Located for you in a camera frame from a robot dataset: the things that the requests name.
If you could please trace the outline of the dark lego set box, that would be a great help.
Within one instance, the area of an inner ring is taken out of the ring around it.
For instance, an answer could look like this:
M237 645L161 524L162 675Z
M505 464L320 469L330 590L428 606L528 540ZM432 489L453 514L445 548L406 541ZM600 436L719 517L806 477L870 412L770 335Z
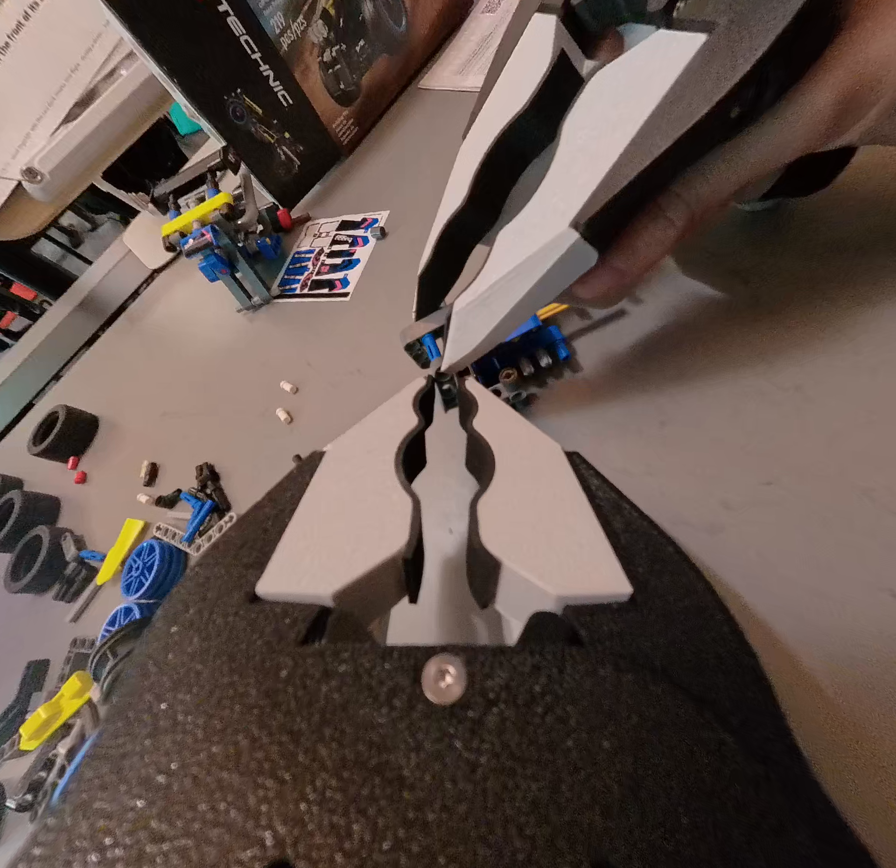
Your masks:
M263 190L294 207L348 156L473 0L100 0Z

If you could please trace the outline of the pile of loose lego pieces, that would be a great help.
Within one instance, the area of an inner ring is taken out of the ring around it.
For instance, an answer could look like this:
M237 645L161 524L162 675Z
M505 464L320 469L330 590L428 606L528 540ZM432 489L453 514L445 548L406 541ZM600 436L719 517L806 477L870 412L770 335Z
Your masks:
M52 593L54 601L73 604L68 622L83 618L95 597L114 583L120 593L118 605L126 602L120 591L122 571L142 542L159 538L176 545L188 554L186 571L190 561L209 549L237 517L218 468L208 461L196 466L192 486L156 495L141 491L137 499L165 511L166 517L152 525L128 519L106 553L85 547L80 551L60 582L46 592ZM2 819L21 814L36 822L61 800L98 738L105 708L149 626L142 632L125 629L97 647L101 628L96 636L72 639L55 687L39 705L31 702L43 692L50 660L26 664L14 698L2 711L2 764L21 758L30 762L14 786L2 786Z

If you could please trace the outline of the person's right hand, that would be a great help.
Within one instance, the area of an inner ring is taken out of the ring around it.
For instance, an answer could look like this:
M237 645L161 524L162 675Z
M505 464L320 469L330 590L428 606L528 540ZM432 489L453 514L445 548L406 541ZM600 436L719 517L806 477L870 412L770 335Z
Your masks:
M689 235L732 204L761 194L803 156L893 146L894 106L895 0L846 0L836 37L800 81L648 204L566 299L618 303Z

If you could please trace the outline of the white printed product box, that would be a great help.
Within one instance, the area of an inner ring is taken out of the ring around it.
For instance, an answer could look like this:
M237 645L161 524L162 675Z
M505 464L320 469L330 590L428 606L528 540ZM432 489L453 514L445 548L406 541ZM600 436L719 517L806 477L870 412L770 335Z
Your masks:
M1 238L25 239L95 185L172 104L101 0L2 0Z

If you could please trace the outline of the blue lego wheel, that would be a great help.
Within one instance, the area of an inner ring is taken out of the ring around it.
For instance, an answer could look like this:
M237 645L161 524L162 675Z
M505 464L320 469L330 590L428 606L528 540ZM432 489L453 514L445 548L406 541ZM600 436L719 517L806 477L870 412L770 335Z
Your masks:
M160 607L159 600L127 601L118 605L107 616L99 632L96 646L106 643L125 629L129 629L130 633L144 631Z
M133 603L163 601L181 581L188 554L176 545L150 538L133 550L121 575L120 591Z

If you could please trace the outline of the closed white leaflet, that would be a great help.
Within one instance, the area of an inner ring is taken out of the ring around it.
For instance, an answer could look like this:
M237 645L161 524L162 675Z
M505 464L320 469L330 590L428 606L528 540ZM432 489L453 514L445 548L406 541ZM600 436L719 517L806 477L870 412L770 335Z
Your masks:
M421 90L479 92L521 0L476 0L473 9L419 82Z

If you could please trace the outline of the blue lego gearbox assembly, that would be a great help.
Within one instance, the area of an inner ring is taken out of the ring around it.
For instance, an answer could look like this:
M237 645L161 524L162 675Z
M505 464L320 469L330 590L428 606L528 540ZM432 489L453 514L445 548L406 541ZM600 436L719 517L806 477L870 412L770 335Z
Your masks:
M537 389L578 369L573 340L589 330L626 315L625 307L592 312L584 305L550 303L532 314L498 345L454 374L461 382L475 381L505 405L524 411L536 400ZM444 370L451 308L443 306L400 334L409 358L434 377Z

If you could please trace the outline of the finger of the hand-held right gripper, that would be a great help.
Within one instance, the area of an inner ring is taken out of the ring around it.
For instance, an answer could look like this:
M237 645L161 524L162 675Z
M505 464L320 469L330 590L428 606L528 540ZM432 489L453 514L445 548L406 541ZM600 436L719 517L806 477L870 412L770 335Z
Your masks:
M476 360L596 263L575 218L708 37L658 30L583 84L543 179L454 301L443 371Z
M582 61L558 16L532 15L458 150L421 257L415 321L442 306L511 191L554 143L584 85Z

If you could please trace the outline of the blue lego frame assembly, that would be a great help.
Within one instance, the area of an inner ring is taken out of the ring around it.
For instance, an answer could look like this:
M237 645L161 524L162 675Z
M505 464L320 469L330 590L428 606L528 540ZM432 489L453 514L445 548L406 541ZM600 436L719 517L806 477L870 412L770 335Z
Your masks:
M164 249L194 261L208 282L222 284L238 312L273 301L293 217L276 202L261 202L251 171L232 147L219 147L161 180L150 200L164 215Z

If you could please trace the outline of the lego sticker sheet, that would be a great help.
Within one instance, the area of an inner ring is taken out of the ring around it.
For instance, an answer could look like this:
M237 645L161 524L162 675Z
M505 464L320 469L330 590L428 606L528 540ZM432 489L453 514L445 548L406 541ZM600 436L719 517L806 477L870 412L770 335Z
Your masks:
M376 244L369 235L386 225L387 210L315 218L300 230L273 284L275 302L343 303L351 299Z

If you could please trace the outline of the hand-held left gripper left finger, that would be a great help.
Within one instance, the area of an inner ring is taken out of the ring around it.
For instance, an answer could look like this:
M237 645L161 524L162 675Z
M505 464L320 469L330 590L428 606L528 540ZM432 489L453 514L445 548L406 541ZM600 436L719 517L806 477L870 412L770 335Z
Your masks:
M387 643L391 612L415 603L424 569L420 500L434 379L422 376L321 452L255 594L322 607Z

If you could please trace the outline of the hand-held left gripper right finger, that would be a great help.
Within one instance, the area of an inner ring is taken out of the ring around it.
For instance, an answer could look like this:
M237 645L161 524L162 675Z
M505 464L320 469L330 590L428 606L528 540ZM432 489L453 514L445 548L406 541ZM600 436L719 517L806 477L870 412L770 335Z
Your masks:
M536 614L628 601L633 584L564 449L473 379L457 396L449 643L514 643Z

